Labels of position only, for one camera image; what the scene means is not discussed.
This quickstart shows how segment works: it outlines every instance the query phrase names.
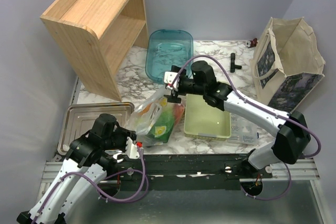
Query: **plastic container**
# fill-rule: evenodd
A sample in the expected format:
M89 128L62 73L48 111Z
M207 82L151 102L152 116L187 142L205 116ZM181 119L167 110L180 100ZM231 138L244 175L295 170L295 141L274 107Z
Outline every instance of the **plastic container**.
M157 30L149 38L145 71L156 83L163 84L163 76L172 65L183 66L193 56L193 37L182 30ZM187 75L191 74L191 63Z
M231 137L227 140L229 143L256 145L258 138L254 123L239 115L231 115Z
M184 134L188 137L226 140L231 137L230 113L209 106L201 95L188 94Z

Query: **red object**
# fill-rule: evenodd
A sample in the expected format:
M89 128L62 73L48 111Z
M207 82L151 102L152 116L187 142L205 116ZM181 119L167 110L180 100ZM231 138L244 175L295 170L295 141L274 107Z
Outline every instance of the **red object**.
M249 40L246 42L246 46L248 48L251 48L251 47L256 47L258 44L258 39L257 38L254 38L253 40Z

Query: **teal plastic bin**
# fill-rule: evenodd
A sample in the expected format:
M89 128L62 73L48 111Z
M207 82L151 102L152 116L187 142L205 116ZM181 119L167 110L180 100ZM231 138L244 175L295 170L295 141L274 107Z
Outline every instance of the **teal plastic bin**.
M183 66L193 56L193 37L182 30L157 30L149 38L145 71L156 83L163 84L166 71L172 65ZM190 76L191 63L187 66Z

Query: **marble surface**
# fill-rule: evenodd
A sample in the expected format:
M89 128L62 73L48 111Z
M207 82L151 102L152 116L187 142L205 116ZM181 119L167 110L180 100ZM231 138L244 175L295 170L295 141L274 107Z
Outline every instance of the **marble surface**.
M242 65L242 70L229 72L230 54L236 53L236 64ZM229 73L238 90L250 98L256 98L255 87L250 72L249 60L253 57L254 49L247 48L244 41L195 41L194 55L210 55L215 57ZM151 96L159 84L153 83L145 74L144 66L146 49L133 47L125 58L117 74L119 91L123 102L139 105ZM219 67L209 59L206 60L215 70L219 81L226 81ZM88 92L82 85L77 103L115 102L114 100ZM167 144L145 148L145 154L212 154L212 153L248 153L253 148L261 147L271 142L273 138L266 131L257 128L259 140L257 145L228 143L227 141L201 140L185 137L183 120L172 133Z

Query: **metal tray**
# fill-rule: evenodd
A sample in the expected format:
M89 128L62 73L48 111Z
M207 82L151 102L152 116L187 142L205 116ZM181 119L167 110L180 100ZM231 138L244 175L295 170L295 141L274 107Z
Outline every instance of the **metal tray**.
M134 111L130 102L78 104L69 107L65 115L58 152L65 155L70 143L92 128L95 119L102 113L114 115L120 126L124 126Z

